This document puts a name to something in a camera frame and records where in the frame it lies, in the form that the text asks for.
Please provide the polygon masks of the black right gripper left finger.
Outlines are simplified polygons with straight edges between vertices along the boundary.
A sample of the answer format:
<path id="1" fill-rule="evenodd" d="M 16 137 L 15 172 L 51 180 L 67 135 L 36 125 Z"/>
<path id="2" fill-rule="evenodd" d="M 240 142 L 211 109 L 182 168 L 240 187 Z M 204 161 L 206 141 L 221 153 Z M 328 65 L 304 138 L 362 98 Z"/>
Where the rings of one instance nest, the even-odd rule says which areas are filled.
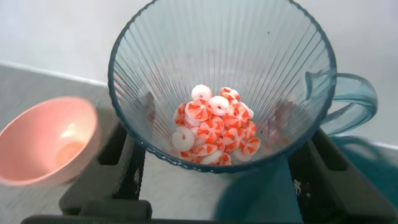
<path id="1" fill-rule="evenodd" d="M 145 155 L 145 149 L 117 124 L 99 153 L 59 200 L 62 213 L 150 218 L 150 203 L 139 200 Z"/>

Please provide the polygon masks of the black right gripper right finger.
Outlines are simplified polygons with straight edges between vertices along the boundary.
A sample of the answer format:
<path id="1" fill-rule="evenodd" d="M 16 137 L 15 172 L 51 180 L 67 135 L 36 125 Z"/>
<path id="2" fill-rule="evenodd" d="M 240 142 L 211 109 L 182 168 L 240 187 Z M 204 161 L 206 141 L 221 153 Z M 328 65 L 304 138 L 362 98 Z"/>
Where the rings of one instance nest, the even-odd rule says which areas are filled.
<path id="1" fill-rule="evenodd" d="M 319 130 L 288 162 L 305 223 L 397 223 L 397 151 Z"/>

